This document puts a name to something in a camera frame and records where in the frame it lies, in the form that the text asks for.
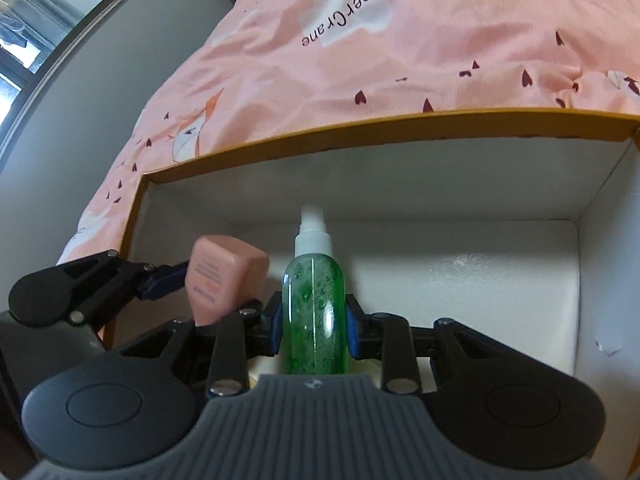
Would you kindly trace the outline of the window frame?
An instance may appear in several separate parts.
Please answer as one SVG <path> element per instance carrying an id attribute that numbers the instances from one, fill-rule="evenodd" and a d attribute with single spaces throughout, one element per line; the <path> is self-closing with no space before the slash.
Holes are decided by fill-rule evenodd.
<path id="1" fill-rule="evenodd" d="M 44 86 L 125 0 L 1 0 L 1 151 Z"/>

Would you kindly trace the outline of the orange cardboard box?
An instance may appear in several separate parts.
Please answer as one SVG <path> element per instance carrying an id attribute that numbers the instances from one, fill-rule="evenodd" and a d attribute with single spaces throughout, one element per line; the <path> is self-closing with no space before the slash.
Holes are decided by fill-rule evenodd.
<path id="1" fill-rule="evenodd" d="M 574 374 L 608 422 L 593 463 L 639 457 L 639 116 L 425 114 L 281 136 L 145 171 L 122 254 L 176 263 L 204 234 L 266 252 L 267 292 L 300 211 L 324 211 L 369 312 L 455 320 Z"/>

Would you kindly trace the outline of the pink cloud print duvet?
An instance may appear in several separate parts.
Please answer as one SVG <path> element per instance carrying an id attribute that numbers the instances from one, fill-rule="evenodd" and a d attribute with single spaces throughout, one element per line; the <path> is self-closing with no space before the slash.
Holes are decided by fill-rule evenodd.
<path id="1" fill-rule="evenodd" d="M 119 248 L 147 172 L 386 116 L 639 110 L 639 0 L 238 0 L 145 104 L 62 260 Z"/>

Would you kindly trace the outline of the green spray bottle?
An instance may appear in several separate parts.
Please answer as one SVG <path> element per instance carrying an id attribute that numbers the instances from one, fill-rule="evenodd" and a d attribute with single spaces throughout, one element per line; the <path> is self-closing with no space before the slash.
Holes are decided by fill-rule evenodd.
<path id="1" fill-rule="evenodd" d="M 282 280 L 282 365 L 289 375 L 348 372 L 344 273 L 323 210 L 305 206 Z"/>

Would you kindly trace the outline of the pink cosmetic tube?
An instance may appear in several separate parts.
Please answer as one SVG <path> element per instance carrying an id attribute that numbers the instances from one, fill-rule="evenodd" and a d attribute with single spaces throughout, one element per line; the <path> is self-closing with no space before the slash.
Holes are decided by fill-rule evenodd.
<path id="1" fill-rule="evenodd" d="M 262 250 L 229 235 L 204 235 L 193 245 L 184 288 L 197 326 L 212 325 L 258 297 L 269 270 Z"/>

